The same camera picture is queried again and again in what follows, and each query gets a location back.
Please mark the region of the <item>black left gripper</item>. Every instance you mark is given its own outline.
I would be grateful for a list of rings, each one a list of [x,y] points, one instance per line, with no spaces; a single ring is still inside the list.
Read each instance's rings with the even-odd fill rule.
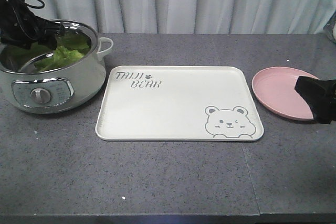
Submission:
[[[36,16],[30,8],[41,9],[25,0],[1,0],[1,43],[29,50],[33,40],[51,50],[57,48],[57,38],[65,34],[64,26],[48,26],[48,21]]]

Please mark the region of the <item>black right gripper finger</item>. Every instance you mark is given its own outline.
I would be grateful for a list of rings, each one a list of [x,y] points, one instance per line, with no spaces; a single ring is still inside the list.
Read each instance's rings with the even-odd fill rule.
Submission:
[[[303,98],[335,97],[335,79],[320,80],[307,76],[299,76],[295,84],[295,90]]]
[[[315,97],[308,99],[313,118],[321,124],[335,121],[335,97]]]

